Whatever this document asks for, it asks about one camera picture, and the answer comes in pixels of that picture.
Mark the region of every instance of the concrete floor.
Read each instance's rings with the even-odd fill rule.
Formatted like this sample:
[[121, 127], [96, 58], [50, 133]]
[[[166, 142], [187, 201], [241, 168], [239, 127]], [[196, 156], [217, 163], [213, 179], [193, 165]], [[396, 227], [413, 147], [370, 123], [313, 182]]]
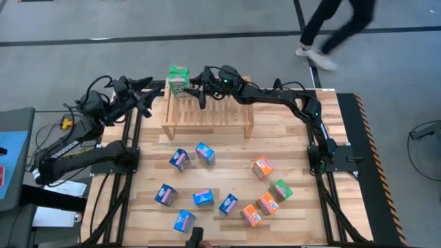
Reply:
[[[300, 0], [305, 19], [319, 0]], [[441, 25], [438, 0], [378, 0], [369, 28]], [[334, 30], [351, 15], [343, 1], [324, 24]], [[291, 0], [7, 1], [0, 13], [0, 42], [90, 39], [218, 32], [299, 31]], [[319, 43], [326, 37], [319, 36]], [[294, 55], [297, 36], [152, 41], [93, 45], [0, 48], [0, 110], [34, 106], [62, 110], [102, 74], [163, 79], [171, 65], [196, 75], [204, 65], [228, 63], [261, 86], [297, 80], [313, 87], [306, 60]], [[407, 158], [408, 132], [417, 124], [440, 119], [441, 32], [360, 34], [337, 49], [337, 72], [319, 70], [323, 87], [361, 95], [383, 167], [409, 245], [439, 247], [441, 184], [419, 175]], [[34, 130], [61, 118], [37, 114]], [[53, 141], [61, 131], [51, 135]], [[412, 142], [416, 165], [441, 178], [440, 144], [434, 137]], [[64, 240], [69, 245], [72, 240]]]

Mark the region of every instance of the hazard tape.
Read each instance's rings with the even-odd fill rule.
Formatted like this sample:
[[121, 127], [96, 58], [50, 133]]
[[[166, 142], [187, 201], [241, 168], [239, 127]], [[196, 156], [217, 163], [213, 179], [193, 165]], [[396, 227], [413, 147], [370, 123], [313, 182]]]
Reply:
[[404, 232], [401, 228], [400, 219], [398, 218], [396, 207], [393, 203], [392, 196], [391, 196], [391, 190], [389, 189], [389, 186], [387, 184], [386, 175], [384, 174], [383, 167], [380, 162], [380, 156], [378, 155], [377, 147], [375, 146], [375, 142], [373, 141], [372, 131], [369, 127], [369, 122], [367, 120], [365, 108], [363, 107], [363, 103], [361, 101], [361, 98], [356, 94], [358, 107], [360, 108], [361, 118], [363, 119], [363, 124], [365, 125], [365, 130], [367, 133], [367, 138], [369, 139], [369, 143], [371, 144], [371, 149], [373, 153], [373, 158], [375, 160], [375, 164], [377, 165], [378, 175], [380, 177], [380, 180], [382, 181], [382, 186], [384, 189], [384, 194], [387, 197], [387, 203], [389, 204], [389, 207], [391, 209], [391, 213], [393, 216], [393, 221], [396, 225], [398, 235], [400, 237], [400, 241], [403, 245], [407, 246], [406, 238], [404, 237]]

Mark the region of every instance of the person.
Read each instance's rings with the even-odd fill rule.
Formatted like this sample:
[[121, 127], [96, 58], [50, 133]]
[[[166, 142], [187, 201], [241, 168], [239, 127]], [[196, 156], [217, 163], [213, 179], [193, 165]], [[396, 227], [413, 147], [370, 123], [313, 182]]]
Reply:
[[309, 20], [300, 38], [300, 47], [296, 50], [297, 56], [310, 58], [318, 67], [325, 70], [337, 70], [337, 64], [329, 58], [329, 53], [346, 41], [350, 36], [361, 32], [373, 19], [376, 0], [349, 0], [353, 8], [351, 20], [336, 30], [318, 51], [311, 48], [318, 31], [326, 20], [335, 15], [342, 0], [322, 0], [317, 10]]

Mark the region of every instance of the box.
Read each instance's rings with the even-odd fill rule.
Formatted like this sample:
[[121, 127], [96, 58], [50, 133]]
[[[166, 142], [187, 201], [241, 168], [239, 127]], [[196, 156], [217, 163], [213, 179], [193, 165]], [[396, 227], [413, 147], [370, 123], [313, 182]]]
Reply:
[[194, 204], [197, 206], [209, 205], [214, 203], [211, 189], [193, 194]]
[[223, 203], [220, 205], [219, 210], [224, 214], [228, 214], [236, 204], [237, 204], [237, 198], [234, 197], [232, 194], [229, 194], [227, 198], [223, 201]]
[[176, 219], [176, 222], [174, 223], [174, 229], [176, 231], [181, 231], [183, 233], [186, 233], [188, 229], [193, 225], [195, 216], [185, 210], [181, 210], [179, 212], [178, 218]]
[[266, 177], [273, 171], [273, 167], [269, 164], [267, 159], [261, 156], [252, 167], [253, 172], [257, 175], [259, 180], [265, 180]]
[[270, 193], [265, 193], [261, 196], [256, 204], [262, 209], [263, 213], [266, 215], [274, 214], [277, 211], [278, 205], [276, 201], [273, 199]]
[[208, 165], [211, 165], [214, 161], [214, 151], [202, 142], [196, 146], [196, 155], [203, 158]]
[[176, 196], [176, 193], [177, 192], [175, 189], [164, 183], [159, 189], [159, 192], [154, 198], [154, 200], [164, 206], [169, 207], [172, 204]]
[[240, 214], [252, 227], [255, 227], [262, 220], [252, 204], [242, 209]]
[[278, 203], [288, 199], [288, 197], [292, 195], [292, 190], [288, 188], [282, 179], [279, 179], [276, 183], [274, 183], [269, 188], [269, 192], [274, 196]]
[[4, 166], [0, 166], [0, 187], [5, 185], [5, 171], [6, 168]]
[[176, 97], [189, 96], [184, 92], [184, 89], [189, 87], [189, 73], [187, 68], [173, 65], [170, 68], [168, 74], [168, 83], [170, 85], [170, 91]]
[[170, 163], [173, 165], [175, 169], [179, 172], [183, 172], [187, 165], [190, 163], [190, 158], [186, 151], [179, 148], [174, 153], [172, 159], [170, 159]]

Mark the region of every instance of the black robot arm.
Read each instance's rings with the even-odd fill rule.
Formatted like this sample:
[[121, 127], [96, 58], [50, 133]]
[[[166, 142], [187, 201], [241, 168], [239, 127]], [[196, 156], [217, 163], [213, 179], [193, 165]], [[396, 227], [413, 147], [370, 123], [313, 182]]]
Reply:
[[60, 179], [66, 172], [95, 163], [111, 161], [115, 165], [124, 165], [132, 160], [136, 151], [127, 149], [120, 141], [114, 141], [107, 147], [97, 148], [73, 158], [63, 158], [63, 156], [82, 142], [100, 137], [105, 126], [118, 123], [117, 120], [134, 107], [144, 117], [151, 117], [148, 109], [152, 107], [152, 101], [161, 91], [155, 89], [142, 92], [141, 90], [151, 81], [151, 77], [137, 81], [127, 79], [125, 76], [118, 80], [111, 79], [105, 87], [113, 87], [115, 91], [112, 102], [104, 101], [101, 93], [90, 90], [89, 87], [86, 94], [76, 101], [76, 110], [83, 114], [81, 120], [75, 123], [64, 137], [35, 154], [31, 172], [36, 183], [48, 185]]
[[[317, 140], [319, 157], [323, 163], [333, 163], [333, 157], [337, 148], [334, 139], [330, 138], [323, 124], [322, 106], [320, 102], [304, 91], [290, 90], [283, 85], [273, 89], [260, 89], [256, 84], [247, 82], [240, 74], [229, 65], [219, 68], [217, 79], [210, 70], [205, 67], [204, 71], [190, 83], [195, 88], [184, 89], [187, 93], [199, 99], [199, 107], [205, 108], [206, 96], [215, 100], [221, 100], [225, 96], [233, 96], [240, 104], [250, 105], [253, 103], [273, 103], [286, 105], [294, 116], [303, 123], [308, 124]], [[296, 100], [302, 101], [299, 108]]]

